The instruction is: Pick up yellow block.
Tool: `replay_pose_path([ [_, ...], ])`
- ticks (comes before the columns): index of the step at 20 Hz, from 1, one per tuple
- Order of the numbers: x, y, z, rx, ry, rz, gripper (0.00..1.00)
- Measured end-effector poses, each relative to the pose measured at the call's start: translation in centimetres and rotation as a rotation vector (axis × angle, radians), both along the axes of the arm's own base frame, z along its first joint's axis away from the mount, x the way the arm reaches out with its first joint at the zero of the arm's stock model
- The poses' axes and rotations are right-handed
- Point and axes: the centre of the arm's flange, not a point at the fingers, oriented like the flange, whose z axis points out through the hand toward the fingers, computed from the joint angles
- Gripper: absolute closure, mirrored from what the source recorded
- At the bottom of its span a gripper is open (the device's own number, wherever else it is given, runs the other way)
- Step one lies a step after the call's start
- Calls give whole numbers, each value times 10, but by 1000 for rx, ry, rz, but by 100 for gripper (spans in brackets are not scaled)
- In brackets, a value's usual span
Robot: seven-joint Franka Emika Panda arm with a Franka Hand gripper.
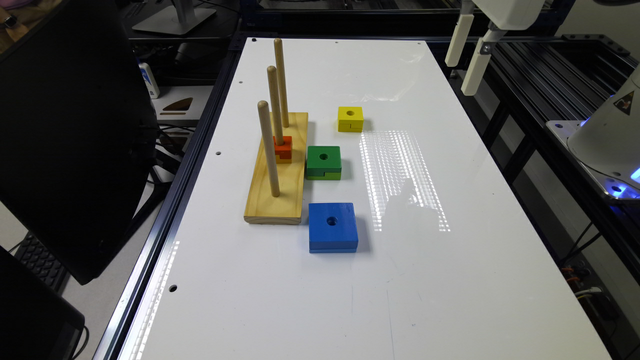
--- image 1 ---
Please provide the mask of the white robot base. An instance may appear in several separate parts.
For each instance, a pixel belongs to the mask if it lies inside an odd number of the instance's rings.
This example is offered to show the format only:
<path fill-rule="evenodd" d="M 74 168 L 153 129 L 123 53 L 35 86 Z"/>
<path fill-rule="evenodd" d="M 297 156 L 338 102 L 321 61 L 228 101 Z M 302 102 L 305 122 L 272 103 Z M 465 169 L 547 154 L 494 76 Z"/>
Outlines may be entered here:
<path fill-rule="evenodd" d="M 546 124 L 611 202 L 639 202 L 639 71 L 585 120 Z"/>

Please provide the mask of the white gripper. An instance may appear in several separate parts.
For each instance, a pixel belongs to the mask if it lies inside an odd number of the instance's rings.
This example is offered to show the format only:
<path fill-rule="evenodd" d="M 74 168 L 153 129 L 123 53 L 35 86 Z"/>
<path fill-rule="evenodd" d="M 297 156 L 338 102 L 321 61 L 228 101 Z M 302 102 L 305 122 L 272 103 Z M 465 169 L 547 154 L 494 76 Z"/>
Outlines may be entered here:
<path fill-rule="evenodd" d="M 490 62 L 495 44 L 509 30 L 526 30 L 538 18 L 544 0 L 472 0 L 490 20 L 489 30 L 478 40 L 471 62 L 461 85 L 465 96 L 474 96 L 483 79 Z M 445 56 L 448 67 L 458 65 L 466 44 L 473 14 L 461 14 L 454 28 L 453 35 Z"/>

